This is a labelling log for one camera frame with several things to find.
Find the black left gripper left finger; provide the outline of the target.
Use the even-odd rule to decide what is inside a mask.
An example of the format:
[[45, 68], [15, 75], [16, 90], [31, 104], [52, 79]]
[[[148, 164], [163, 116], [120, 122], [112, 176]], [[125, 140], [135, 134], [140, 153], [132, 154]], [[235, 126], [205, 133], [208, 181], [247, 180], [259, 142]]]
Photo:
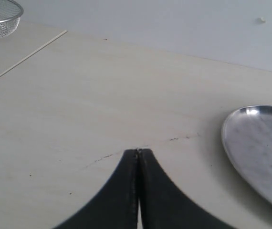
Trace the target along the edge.
[[138, 152], [126, 150], [99, 192], [57, 229], [136, 229]]

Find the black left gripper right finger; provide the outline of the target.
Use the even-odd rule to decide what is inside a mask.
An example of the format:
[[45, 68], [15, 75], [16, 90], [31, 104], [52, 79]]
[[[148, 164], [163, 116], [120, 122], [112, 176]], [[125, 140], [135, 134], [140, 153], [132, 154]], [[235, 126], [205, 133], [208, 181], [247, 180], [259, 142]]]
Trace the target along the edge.
[[187, 197], [151, 149], [138, 150], [138, 197], [145, 229], [230, 229]]

